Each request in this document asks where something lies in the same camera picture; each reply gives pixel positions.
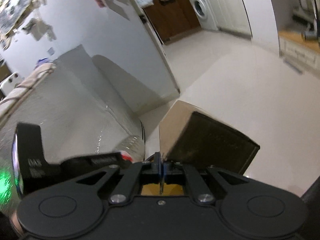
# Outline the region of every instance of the doorway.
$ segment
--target doorway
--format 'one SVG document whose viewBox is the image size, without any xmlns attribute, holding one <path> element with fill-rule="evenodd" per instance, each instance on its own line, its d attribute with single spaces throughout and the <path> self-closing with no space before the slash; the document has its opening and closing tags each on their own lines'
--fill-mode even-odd
<svg viewBox="0 0 320 240">
<path fill-rule="evenodd" d="M 154 5 L 144 9 L 163 42 L 200 27 L 189 0 L 153 0 Z"/>
</svg>

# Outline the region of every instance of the screw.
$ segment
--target screw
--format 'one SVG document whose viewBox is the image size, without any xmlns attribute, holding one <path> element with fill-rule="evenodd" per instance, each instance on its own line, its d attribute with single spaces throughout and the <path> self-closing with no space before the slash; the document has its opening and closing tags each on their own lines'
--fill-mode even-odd
<svg viewBox="0 0 320 240">
<path fill-rule="evenodd" d="M 164 206 L 166 204 L 166 201 L 164 201 L 164 200 L 159 200 L 158 201 L 158 205 L 159 206 Z"/>
<path fill-rule="evenodd" d="M 109 168 L 112 168 L 112 169 L 116 169 L 116 168 L 118 168 L 119 167 L 119 165 L 117 165 L 117 164 L 111 164 L 111 165 L 109 165 Z"/>
<path fill-rule="evenodd" d="M 174 165 L 181 167 L 183 164 L 180 162 L 175 162 Z"/>
<path fill-rule="evenodd" d="M 208 203 L 214 200 L 214 197 L 210 194 L 200 194 L 198 200 L 202 203 Z"/>
<path fill-rule="evenodd" d="M 116 203 L 116 204 L 122 203 L 122 202 L 126 201 L 126 199 L 127 198 L 125 197 L 125 195 L 122 195 L 122 194 L 116 194 L 116 195 L 112 195 L 110 197 L 111 203 Z"/>
</svg>

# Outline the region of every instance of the brown box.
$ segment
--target brown box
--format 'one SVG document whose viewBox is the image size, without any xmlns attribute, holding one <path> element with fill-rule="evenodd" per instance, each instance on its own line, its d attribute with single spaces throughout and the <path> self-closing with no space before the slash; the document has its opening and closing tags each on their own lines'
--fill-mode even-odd
<svg viewBox="0 0 320 240">
<path fill-rule="evenodd" d="M 0 82 L 10 76 L 12 73 L 5 62 L 0 62 Z"/>
<path fill-rule="evenodd" d="M 159 135 L 164 160 L 198 169 L 215 165 L 243 174 L 260 149 L 243 133 L 180 100 L 160 122 Z"/>
</svg>

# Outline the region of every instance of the white floor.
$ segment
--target white floor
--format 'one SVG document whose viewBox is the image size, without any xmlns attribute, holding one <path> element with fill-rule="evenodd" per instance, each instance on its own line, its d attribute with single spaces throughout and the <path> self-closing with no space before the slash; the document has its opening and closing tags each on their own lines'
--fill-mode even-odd
<svg viewBox="0 0 320 240">
<path fill-rule="evenodd" d="M 320 175 L 320 80 L 299 75 L 272 52 L 202 31 L 165 48 L 180 100 L 238 129 L 261 149 L 245 175 L 299 196 Z M 141 116 L 147 155 L 174 102 Z"/>
</svg>

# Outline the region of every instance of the washing machine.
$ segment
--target washing machine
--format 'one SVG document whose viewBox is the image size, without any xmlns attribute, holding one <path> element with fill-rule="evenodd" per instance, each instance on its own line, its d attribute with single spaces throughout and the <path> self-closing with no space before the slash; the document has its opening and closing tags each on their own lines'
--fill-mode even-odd
<svg viewBox="0 0 320 240">
<path fill-rule="evenodd" d="M 208 0 L 190 0 L 199 19 L 200 25 L 205 30 L 217 31 L 216 21 L 211 12 Z"/>
</svg>

